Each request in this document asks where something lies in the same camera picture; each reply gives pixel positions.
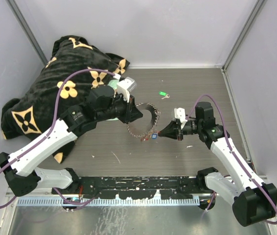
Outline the black floral plush blanket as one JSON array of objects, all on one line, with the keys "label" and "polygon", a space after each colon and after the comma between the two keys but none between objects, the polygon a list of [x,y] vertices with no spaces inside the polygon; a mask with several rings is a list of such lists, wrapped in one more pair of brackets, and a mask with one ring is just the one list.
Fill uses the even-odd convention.
[{"label": "black floral plush blanket", "polygon": [[61,37],[53,45],[50,61],[26,94],[2,108],[4,138],[36,139],[52,125],[57,95],[60,116],[70,106],[83,102],[92,89],[108,85],[112,76],[106,71],[124,74],[129,65],[126,58],[102,52],[81,36]]}]

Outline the blue key tag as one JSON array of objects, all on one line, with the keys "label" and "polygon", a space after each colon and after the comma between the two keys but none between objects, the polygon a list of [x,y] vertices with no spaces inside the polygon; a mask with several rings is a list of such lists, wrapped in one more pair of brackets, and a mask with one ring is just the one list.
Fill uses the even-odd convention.
[{"label": "blue key tag", "polygon": [[157,134],[157,133],[153,133],[153,134],[151,135],[151,139],[153,139],[153,140],[155,140],[157,137],[158,137],[158,134]]}]

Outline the mint green cartoon cloth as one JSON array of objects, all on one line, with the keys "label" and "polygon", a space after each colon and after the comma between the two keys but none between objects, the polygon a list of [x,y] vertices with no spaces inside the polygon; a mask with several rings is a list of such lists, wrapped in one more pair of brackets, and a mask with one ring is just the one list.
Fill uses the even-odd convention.
[{"label": "mint green cartoon cloth", "polygon": [[117,79],[113,79],[113,80],[111,80],[109,83],[108,83],[108,85],[110,86],[110,87],[112,87],[113,88],[113,90],[114,90],[114,98],[117,96],[117,83],[119,82],[119,80],[117,80]]}]

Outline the aluminium rail with slotted duct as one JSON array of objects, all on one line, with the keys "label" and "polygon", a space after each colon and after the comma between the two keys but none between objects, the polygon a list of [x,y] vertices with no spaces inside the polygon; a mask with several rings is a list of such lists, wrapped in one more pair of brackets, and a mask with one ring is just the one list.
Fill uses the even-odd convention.
[{"label": "aluminium rail with slotted duct", "polygon": [[196,194],[191,199],[166,199],[162,200],[160,193],[156,192],[156,195],[152,199],[137,199],[133,200],[127,198],[125,200],[120,199],[118,196],[115,199],[101,199],[100,197],[84,197],[79,194],[62,195],[59,188],[37,188],[25,196],[13,196],[13,200],[17,202],[19,206],[34,206],[34,205],[59,205],[64,208],[77,208],[83,205],[196,205],[201,206],[203,202],[202,197],[207,197],[207,194]]}]

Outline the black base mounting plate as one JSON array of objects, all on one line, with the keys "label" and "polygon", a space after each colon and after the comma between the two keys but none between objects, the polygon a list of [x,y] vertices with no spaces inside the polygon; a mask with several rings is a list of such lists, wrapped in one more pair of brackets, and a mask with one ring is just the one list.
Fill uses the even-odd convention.
[{"label": "black base mounting plate", "polygon": [[85,198],[101,199],[118,196],[122,200],[152,199],[156,192],[162,200],[191,199],[196,194],[217,195],[190,176],[81,177],[77,185],[59,191],[62,195],[80,193]]}]

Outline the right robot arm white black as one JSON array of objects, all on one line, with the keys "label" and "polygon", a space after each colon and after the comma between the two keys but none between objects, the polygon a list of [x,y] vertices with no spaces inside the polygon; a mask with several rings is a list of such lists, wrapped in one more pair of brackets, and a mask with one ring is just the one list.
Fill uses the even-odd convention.
[{"label": "right robot arm white black", "polygon": [[185,135],[198,135],[231,177],[226,179],[213,167],[200,170],[196,176],[197,189],[219,194],[243,227],[261,221],[273,224],[271,219],[277,218],[277,188],[265,183],[243,159],[229,133],[216,123],[211,103],[198,102],[195,117],[187,117],[183,108],[176,108],[172,121],[158,133],[159,137],[178,141]]}]

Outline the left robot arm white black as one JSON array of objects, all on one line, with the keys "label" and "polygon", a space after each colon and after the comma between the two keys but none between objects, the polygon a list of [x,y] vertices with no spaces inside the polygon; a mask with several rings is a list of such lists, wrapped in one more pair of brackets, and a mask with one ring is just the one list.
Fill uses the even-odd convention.
[{"label": "left robot arm white black", "polygon": [[92,90],[86,100],[69,107],[52,126],[22,149],[0,153],[0,167],[15,196],[25,196],[37,188],[59,188],[78,192],[80,179],[71,168],[50,170],[38,165],[56,150],[96,128],[98,122],[117,118],[130,123],[143,114],[130,94],[115,94],[110,86]]}]

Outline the large keyring with small rings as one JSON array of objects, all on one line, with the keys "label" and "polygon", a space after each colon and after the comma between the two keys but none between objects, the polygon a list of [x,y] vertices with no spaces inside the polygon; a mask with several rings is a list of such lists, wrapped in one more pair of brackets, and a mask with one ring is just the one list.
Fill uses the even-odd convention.
[{"label": "large keyring with small rings", "polygon": [[140,111],[148,111],[150,120],[145,126],[138,127],[134,122],[127,124],[127,130],[134,138],[141,139],[142,137],[151,136],[155,132],[155,128],[160,118],[160,111],[151,103],[140,103]]}]

